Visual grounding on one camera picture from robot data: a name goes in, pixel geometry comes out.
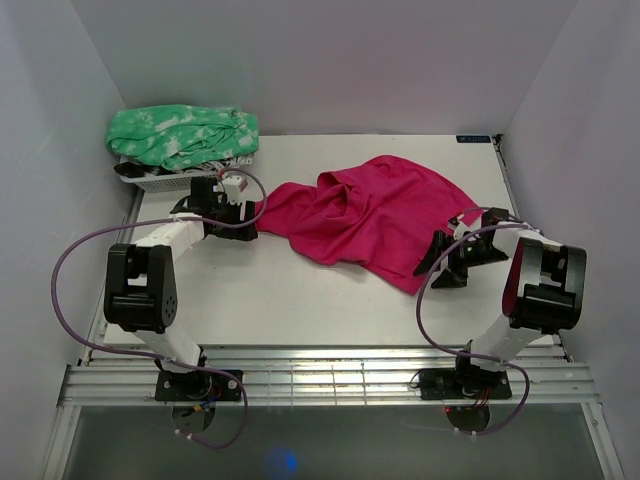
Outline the pink trousers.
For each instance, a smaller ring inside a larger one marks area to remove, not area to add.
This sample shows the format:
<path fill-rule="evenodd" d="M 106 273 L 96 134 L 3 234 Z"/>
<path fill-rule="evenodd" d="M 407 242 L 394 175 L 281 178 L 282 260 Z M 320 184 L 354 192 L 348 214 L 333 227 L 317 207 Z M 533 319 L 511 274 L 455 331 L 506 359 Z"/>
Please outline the pink trousers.
<path fill-rule="evenodd" d="M 472 224 L 481 214 L 447 178 L 393 155 L 323 172 L 313 186 L 284 183 L 261 207 L 259 232 L 321 265 L 358 264 L 409 295 L 422 285 L 414 271 L 434 233 L 455 216 Z"/>

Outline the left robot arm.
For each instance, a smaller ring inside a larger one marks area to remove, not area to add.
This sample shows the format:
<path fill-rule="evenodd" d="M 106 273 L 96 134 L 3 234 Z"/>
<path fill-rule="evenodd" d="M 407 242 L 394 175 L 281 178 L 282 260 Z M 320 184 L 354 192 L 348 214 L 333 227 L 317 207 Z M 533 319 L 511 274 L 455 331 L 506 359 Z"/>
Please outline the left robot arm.
<path fill-rule="evenodd" d="M 203 349 L 176 319 L 179 302 L 176 261 L 213 236 L 250 242 L 265 208 L 247 198 L 248 180 L 238 169 L 219 177 L 197 177 L 190 193 L 173 206 L 165 223 L 133 243 L 108 252 L 104 317 L 151 350 L 163 370 L 177 373 L 178 388 L 190 399 L 205 397 L 212 376 L 201 368 Z"/>

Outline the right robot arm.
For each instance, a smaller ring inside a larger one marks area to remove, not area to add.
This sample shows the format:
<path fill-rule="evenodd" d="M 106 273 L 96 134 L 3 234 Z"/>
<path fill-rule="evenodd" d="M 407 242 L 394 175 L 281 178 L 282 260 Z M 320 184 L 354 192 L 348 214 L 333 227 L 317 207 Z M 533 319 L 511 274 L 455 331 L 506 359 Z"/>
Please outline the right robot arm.
<path fill-rule="evenodd" d="M 456 355 L 451 382 L 464 397 L 497 385 L 508 363 L 533 341 L 577 325 L 587 262 L 584 249 L 546 238 L 506 209 L 474 211 L 477 227 L 461 215 L 451 218 L 413 271 L 433 289 L 457 289 L 466 287 L 473 267 L 510 264 L 499 317 Z"/>

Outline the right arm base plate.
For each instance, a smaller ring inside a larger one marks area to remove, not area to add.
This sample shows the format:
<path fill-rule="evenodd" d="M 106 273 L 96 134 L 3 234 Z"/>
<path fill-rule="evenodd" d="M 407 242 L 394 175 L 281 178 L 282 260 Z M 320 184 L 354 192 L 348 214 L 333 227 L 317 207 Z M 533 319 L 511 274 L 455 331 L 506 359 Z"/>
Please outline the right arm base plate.
<path fill-rule="evenodd" d="M 464 387 L 453 368 L 426 368 L 417 371 L 408 384 L 422 400 L 507 400 L 512 390 L 505 373 L 492 386 Z"/>

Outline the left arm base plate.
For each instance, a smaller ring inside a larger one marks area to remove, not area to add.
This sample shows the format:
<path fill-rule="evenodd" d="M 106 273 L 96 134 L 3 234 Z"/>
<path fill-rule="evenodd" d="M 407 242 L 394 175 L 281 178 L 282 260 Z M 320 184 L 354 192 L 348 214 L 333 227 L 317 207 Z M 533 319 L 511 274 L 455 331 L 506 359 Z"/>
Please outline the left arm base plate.
<path fill-rule="evenodd" d="M 160 371 L 154 399 L 160 402 L 198 403 L 211 399 L 223 402 L 240 401 L 242 394 L 238 382 L 243 379 L 244 372 L 226 370 L 226 373 L 236 378 L 235 385 L 232 385 L 231 378 L 219 373 Z"/>

